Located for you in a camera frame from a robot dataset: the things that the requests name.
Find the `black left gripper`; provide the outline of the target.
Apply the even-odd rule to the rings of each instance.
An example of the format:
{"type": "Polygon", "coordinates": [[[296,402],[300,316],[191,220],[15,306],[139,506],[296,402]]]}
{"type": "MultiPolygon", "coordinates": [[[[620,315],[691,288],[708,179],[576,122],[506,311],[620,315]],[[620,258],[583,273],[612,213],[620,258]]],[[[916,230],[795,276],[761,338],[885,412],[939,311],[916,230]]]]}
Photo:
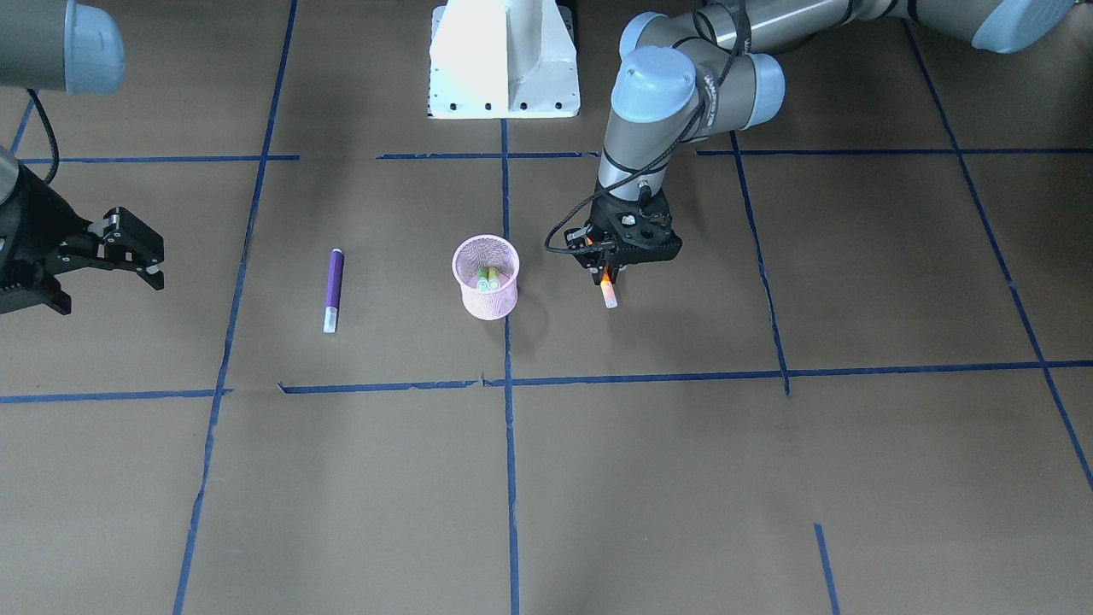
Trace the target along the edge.
{"type": "Polygon", "coordinates": [[[616,281],[618,273],[625,267],[674,260],[682,246],[682,240],[668,240],[648,249],[628,243],[609,243],[604,250],[591,255],[589,270],[593,284],[602,284],[606,269],[610,269],[610,280],[616,281]]]}

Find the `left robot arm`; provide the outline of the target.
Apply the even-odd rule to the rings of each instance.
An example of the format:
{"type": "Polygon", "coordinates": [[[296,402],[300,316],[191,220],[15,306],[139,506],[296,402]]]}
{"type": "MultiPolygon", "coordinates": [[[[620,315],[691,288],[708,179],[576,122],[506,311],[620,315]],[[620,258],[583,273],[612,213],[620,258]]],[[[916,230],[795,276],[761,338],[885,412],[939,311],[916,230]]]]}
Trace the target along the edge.
{"type": "Polygon", "coordinates": [[[775,52],[853,22],[898,17],[979,50],[1023,50],[1069,1],[705,1],[675,17],[633,17],[618,43],[604,147],[589,218],[563,255],[612,284],[624,267],[670,261],[682,240],[663,191],[675,149],[772,120],[786,78],[775,52]]]}

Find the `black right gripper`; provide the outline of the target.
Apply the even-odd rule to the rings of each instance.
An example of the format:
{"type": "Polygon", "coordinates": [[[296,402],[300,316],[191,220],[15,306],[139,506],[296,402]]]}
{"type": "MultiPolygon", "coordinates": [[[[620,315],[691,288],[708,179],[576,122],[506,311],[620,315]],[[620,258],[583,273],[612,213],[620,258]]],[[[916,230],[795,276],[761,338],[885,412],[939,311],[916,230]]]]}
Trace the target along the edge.
{"type": "Polygon", "coordinates": [[[61,315],[71,314],[71,296],[62,289],[47,260],[72,235],[87,230],[90,224],[38,175],[27,167],[19,168],[1,213],[1,314],[35,305],[46,305],[61,315]]]}

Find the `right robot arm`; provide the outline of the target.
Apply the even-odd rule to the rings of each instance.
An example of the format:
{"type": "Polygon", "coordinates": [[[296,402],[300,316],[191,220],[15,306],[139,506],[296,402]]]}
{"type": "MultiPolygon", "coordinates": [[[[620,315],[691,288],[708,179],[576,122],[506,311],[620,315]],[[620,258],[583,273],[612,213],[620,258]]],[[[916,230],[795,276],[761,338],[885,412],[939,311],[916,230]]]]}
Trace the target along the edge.
{"type": "MultiPolygon", "coordinates": [[[[3,85],[28,92],[40,110],[42,90],[106,95],[120,88],[126,69],[120,28],[104,10],[78,1],[4,1],[1,8],[3,85]]],[[[57,275],[73,262],[62,248],[98,243],[93,222],[81,218],[42,179],[3,149],[3,312],[47,305],[71,312],[57,275]]]]}

